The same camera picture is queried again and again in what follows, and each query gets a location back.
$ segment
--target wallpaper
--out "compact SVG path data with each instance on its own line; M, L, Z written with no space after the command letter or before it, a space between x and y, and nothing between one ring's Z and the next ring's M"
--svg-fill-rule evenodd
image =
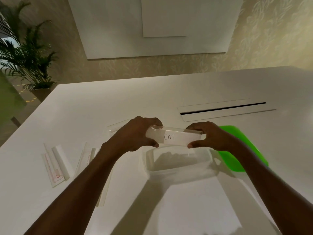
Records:
M13 5L19 0L1 0ZM293 65L313 69L313 0L244 0L229 50L87 60L67 0L29 0L27 23L49 19L43 37L59 59L50 73L59 83L125 79Z

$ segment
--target person's left hand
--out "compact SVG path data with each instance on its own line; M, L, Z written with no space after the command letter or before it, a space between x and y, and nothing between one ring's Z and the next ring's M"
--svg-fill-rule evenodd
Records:
M158 118L137 116L119 129L109 141L119 147L123 153L136 151L142 146L157 148L159 144L155 140L146 137L146 132L151 125L163 126Z

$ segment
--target black slot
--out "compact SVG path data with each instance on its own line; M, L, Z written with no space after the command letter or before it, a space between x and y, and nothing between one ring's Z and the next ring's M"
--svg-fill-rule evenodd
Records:
M248 105L240 105L240 106L229 106L229 107L222 107L222 108L209 109L209 110L191 111L191 112L180 113L180 115L188 115L188 114L195 114L195 113L209 112L209 111L215 111L215 110L226 110L226 109L232 109L232 108L238 108L238 107L245 107L245 106L256 106L256 105L262 105L262 104L266 104L266 102L253 103L253 104L248 104Z

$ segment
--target person's right arm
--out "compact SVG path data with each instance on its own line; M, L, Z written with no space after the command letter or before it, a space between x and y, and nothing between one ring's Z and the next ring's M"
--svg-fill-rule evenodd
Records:
M238 138L212 122L193 123L187 129L201 130L207 137L189 148L210 147L228 151L241 163L283 235L313 234L313 205L286 184Z

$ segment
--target brown plant pot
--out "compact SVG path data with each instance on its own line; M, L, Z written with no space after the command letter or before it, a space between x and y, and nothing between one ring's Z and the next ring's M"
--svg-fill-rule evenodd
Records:
M40 102L43 102L44 99L46 99L47 96L51 93L51 89L50 88L36 89L36 90L31 90L30 92L33 93Z

